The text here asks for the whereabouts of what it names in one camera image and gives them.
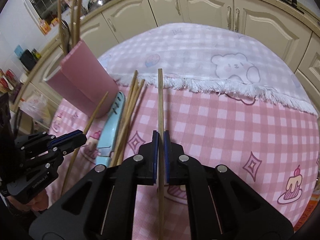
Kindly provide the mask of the person's left hand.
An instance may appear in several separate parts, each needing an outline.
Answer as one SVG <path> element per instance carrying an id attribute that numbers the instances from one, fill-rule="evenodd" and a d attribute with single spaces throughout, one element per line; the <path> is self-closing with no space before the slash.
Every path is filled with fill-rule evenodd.
<path id="1" fill-rule="evenodd" d="M 46 190 L 41 191 L 28 204 L 21 204 L 12 196 L 8 196 L 7 200 L 20 211 L 43 211 L 49 206 L 49 198 Z"/>

